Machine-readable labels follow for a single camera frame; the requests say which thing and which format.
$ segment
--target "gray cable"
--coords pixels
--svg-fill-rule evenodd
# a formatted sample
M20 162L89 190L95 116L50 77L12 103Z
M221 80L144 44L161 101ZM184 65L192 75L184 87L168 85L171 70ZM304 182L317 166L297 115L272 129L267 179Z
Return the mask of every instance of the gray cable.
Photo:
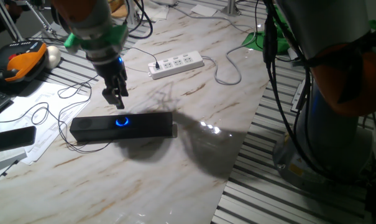
M253 27L248 26L248 25L235 25L235 23L233 23L233 22L232 22L231 20L229 20L228 18L224 18L224 17L195 17L195 16L191 16L191 15L187 14L186 12L182 11L181 9L177 9L176 7L173 7L173 8L176 9L177 11L182 12L182 13L185 14L186 16L188 16L188 17L190 17L190 18L193 18L193 19L224 19L224 20L230 22L231 25L232 25L233 27L235 27L236 29L238 29L238 30L240 30L240 31L242 31L242 32L246 32L246 31L241 30L241 29L239 29L238 27L248 27L248 28L252 29L253 32L255 33L255 29L254 29ZM237 71L237 73L239 74L239 78L238 78L238 80L237 80L236 82L233 82L233 83L228 83L228 82L225 82L225 81L220 80L220 79L217 77L218 65L217 65L217 63L215 62L215 60L214 60L213 58L209 57L209 56L202 56L202 57L205 58L205 59L212 60L212 61L216 64L216 71L215 71L215 73L214 73L214 78L215 78L215 80L216 80L219 84L222 84L222 85L236 85L236 84L238 84L238 83L240 83L240 82L242 81L242 73L241 73L239 67L237 67L237 65L232 61L231 58L229 58L228 55L229 55L231 52L233 52L233 51L235 51L235 50L237 50L237 49L240 49L240 48L242 48L242 47L245 47L245 46L251 44L251 43L254 41L254 39L255 39L255 35L252 36L251 40L250 40L247 44L240 45L240 46L238 46L238 47L236 47L236 48L233 48L232 50L230 50L230 51L228 51L228 52L226 53L226 58L227 58L228 61L229 61L229 62L230 62L235 68L236 68L236 71Z

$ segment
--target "desk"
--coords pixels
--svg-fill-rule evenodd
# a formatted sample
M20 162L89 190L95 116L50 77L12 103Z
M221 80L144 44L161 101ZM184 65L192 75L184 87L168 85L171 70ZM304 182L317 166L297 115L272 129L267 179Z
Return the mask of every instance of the desk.
M220 78L233 81L236 70L225 53L246 35L227 21L191 19L170 9L167 21L156 23L153 36L135 47L158 59L198 50L217 60ZM152 80L139 71L147 71L152 57L130 50L124 57L126 110L106 103L100 80L79 116L172 111L178 137L114 142L93 154L69 151L58 138L36 164L18 164L1 181L0 223L210 223L268 82L261 52L239 49L231 57L242 82L222 86L210 61Z

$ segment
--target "power strip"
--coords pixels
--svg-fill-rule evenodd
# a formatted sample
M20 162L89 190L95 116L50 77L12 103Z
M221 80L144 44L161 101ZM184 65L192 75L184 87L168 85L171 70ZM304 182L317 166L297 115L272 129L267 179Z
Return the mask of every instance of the power strip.
M149 75L154 80L192 70L204 65L203 58L201 58L201 55L197 51L159 60L157 62L160 65L159 69L156 68L156 62L148 64Z

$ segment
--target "blue light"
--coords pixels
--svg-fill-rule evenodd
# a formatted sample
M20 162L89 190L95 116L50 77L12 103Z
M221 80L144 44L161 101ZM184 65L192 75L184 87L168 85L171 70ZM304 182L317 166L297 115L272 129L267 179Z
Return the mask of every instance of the blue light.
M119 127L123 127L123 126L127 125L128 122L129 122L128 118L126 118L126 122L124 122L124 124L121 124L121 123L119 123L119 120L116 120L116 125L119 126Z

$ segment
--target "green cloth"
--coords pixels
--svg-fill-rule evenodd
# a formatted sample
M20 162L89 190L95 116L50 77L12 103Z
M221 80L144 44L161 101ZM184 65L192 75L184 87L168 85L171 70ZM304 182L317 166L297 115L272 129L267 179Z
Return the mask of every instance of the green cloth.
M254 33L250 33L246 39L243 41L243 45L247 44L251 39ZM284 54L287 52L287 49L290 48L290 46L287 43L287 40L284 37L277 37L277 54ZM246 47L258 51L262 51L262 46L264 45L264 32L258 32L257 37Z
M110 45L117 45L120 44L120 41L123 41L123 37L127 37L128 35L128 27L127 25L123 24L121 26L114 26L112 29L105 35L103 35L100 40L105 40ZM97 40L81 40L77 38L74 34L70 34L67 40L64 43L66 48L72 48L74 46L82 45L89 45L90 42L95 42Z
M277 14L279 15L281 22L284 23L288 27L286 20L281 14L281 12L279 11L279 9L276 6L275 6L275 9L277 11ZM275 25L276 25L276 30L277 30L277 44L278 44L277 54L278 55L285 54L287 50L290 48L290 46L288 45L287 40L283 36L282 29L279 27L279 25L276 22L275 22ZM243 41L243 45L247 44L252 39L253 35L254 33L250 33ZM264 46L264 36L265 34L263 31L258 32L256 38L246 47L250 49L262 51L262 47Z

